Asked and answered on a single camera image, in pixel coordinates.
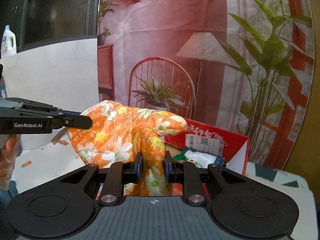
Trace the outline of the person's left hand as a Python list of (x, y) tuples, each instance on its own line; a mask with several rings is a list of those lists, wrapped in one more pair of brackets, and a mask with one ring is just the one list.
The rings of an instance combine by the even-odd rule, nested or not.
[(1, 190), (8, 191), (15, 168), (20, 135), (1, 135)]

